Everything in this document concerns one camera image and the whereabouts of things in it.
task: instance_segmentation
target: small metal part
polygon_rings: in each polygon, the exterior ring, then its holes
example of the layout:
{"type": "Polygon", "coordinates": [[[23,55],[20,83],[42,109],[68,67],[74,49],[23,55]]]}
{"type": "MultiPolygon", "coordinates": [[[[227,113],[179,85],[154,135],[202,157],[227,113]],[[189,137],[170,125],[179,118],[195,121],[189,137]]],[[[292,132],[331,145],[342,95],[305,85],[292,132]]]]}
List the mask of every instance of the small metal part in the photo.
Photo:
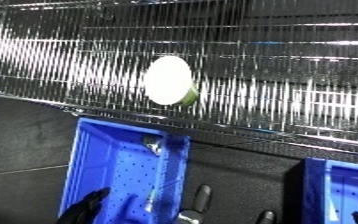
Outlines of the small metal part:
{"type": "Polygon", "coordinates": [[[143,144],[150,149],[156,156],[161,155],[160,140],[151,135],[144,136],[142,139],[143,144]]]}
{"type": "Polygon", "coordinates": [[[180,223],[188,223],[188,224],[200,224],[200,221],[197,219],[191,219],[187,216],[184,216],[179,213],[178,220],[180,220],[180,223]]]}
{"type": "Polygon", "coordinates": [[[152,189],[149,197],[147,198],[146,206],[144,207],[144,210],[146,210],[147,212],[151,212],[153,210],[154,198],[155,198],[155,190],[152,189]]]}

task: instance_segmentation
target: wire grid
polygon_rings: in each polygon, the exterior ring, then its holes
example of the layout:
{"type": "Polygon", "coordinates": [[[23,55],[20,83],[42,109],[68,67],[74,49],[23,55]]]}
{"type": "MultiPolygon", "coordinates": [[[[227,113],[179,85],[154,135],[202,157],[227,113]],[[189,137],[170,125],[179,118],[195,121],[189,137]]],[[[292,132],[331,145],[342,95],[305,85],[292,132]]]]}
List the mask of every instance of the wire grid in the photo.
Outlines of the wire grid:
{"type": "Polygon", "coordinates": [[[0,95],[357,145],[358,0],[0,0],[0,95]],[[192,68],[193,106],[145,96],[166,55],[192,68]]]}

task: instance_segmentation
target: metal wire rack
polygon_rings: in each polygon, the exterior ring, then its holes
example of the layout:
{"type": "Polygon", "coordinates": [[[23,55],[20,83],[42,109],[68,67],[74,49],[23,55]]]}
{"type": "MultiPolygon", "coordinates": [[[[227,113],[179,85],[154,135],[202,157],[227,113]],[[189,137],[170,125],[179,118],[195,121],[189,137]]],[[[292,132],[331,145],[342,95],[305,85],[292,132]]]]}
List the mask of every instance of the metal wire rack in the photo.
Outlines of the metal wire rack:
{"type": "Polygon", "coordinates": [[[358,153],[358,0],[0,0],[0,96],[358,153]],[[193,106],[145,96],[166,55],[193,106]]]}

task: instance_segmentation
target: black surface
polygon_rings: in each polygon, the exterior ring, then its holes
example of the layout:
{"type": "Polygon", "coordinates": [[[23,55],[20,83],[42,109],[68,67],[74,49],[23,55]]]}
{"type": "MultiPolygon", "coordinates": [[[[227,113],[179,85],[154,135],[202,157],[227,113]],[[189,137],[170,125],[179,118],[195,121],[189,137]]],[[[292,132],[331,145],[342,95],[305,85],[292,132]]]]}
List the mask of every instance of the black surface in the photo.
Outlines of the black surface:
{"type": "Polygon", "coordinates": [[[0,98],[0,172],[66,165],[76,118],[0,98]]]}
{"type": "Polygon", "coordinates": [[[54,223],[66,170],[0,174],[0,224],[54,223]]]}

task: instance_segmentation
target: blue plastic bin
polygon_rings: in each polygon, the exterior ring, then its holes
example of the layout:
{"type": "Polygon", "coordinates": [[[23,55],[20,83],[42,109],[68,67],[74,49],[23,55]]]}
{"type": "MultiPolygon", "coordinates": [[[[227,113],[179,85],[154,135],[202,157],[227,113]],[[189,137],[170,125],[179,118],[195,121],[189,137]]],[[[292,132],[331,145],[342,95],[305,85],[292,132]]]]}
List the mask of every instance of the blue plastic bin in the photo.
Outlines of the blue plastic bin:
{"type": "Polygon", "coordinates": [[[355,224],[358,164],[306,159],[303,224],[355,224]]]}
{"type": "Polygon", "coordinates": [[[110,187],[95,224],[172,224],[189,147],[189,137],[80,119],[60,215],[88,193],[110,187]],[[159,153],[145,137],[158,140],[159,153]]]}

